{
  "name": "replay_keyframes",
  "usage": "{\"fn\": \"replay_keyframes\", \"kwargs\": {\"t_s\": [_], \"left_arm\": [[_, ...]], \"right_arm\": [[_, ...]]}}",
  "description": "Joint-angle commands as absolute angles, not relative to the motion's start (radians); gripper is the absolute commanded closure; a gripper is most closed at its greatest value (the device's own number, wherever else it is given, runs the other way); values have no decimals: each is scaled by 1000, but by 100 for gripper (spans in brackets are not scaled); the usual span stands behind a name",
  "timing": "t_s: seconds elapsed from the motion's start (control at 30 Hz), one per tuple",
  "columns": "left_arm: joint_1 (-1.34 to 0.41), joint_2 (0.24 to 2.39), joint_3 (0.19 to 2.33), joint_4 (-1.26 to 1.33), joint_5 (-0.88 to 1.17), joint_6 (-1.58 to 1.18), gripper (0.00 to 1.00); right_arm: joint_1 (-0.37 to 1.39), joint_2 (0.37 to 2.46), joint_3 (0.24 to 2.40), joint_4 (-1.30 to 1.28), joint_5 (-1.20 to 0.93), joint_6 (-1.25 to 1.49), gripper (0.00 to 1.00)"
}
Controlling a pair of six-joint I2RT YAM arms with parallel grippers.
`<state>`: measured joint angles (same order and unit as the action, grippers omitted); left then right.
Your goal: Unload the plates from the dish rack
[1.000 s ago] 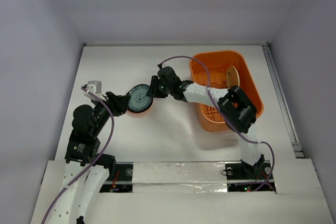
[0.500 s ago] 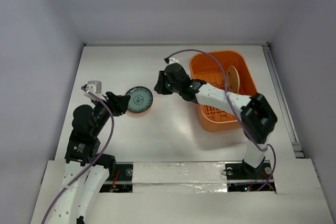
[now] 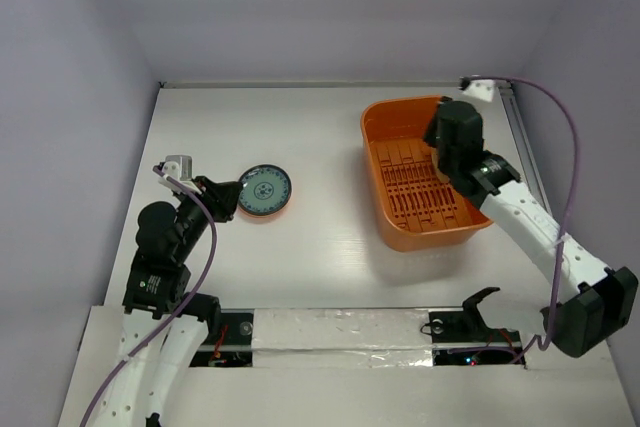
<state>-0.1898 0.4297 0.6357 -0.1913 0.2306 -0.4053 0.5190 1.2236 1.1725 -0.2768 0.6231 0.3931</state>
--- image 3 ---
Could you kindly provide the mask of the blue floral patterned plate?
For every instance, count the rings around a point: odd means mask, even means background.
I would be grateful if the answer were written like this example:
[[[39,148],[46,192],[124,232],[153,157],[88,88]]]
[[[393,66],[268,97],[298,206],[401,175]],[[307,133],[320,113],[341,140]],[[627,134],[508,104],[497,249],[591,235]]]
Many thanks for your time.
[[[277,214],[288,204],[292,181],[287,172],[273,164],[260,164],[245,171],[239,178],[242,191],[238,207],[254,217]]]

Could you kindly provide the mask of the orange red plate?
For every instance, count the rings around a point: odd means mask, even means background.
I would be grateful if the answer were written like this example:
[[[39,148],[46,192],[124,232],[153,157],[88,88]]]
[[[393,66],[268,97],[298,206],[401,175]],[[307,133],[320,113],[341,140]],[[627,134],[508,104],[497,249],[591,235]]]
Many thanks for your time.
[[[249,223],[252,224],[268,224],[270,222],[279,220],[281,217],[285,216],[289,211],[289,206],[284,206],[276,212],[270,213],[268,215],[254,215],[250,212],[245,211],[240,208],[239,213],[241,217]]]

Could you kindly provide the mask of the pale green rimmed plate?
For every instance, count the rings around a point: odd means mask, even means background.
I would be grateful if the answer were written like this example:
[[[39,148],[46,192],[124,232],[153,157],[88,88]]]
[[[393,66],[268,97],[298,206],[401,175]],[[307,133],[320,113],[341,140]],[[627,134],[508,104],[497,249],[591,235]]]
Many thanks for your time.
[[[443,184],[450,183],[450,177],[442,170],[440,166],[440,155],[438,153],[438,149],[436,147],[431,148],[431,163],[434,167],[435,174],[439,181]]]

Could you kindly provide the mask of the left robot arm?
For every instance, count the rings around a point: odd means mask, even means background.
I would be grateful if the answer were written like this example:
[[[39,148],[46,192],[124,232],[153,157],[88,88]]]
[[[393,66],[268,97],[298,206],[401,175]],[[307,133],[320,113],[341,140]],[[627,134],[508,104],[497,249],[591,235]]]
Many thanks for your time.
[[[217,297],[192,288],[186,260],[206,230],[233,219],[238,181],[215,183],[161,173],[179,199],[137,218],[137,250],[123,297],[116,363],[91,399],[83,426],[160,426],[198,348],[221,330]]]

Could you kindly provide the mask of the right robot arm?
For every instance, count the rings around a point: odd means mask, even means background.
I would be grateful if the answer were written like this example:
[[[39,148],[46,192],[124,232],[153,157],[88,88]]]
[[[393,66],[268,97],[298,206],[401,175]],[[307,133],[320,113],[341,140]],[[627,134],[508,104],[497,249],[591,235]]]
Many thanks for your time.
[[[628,323],[638,278],[589,253],[534,198],[516,169],[485,149],[483,119],[472,104],[440,98],[423,140],[452,189],[500,227],[551,285],[546,307],[515,306],[499,299],[496,287],[468,297],[460,315],[468,337],[509,328],[579,358]]]

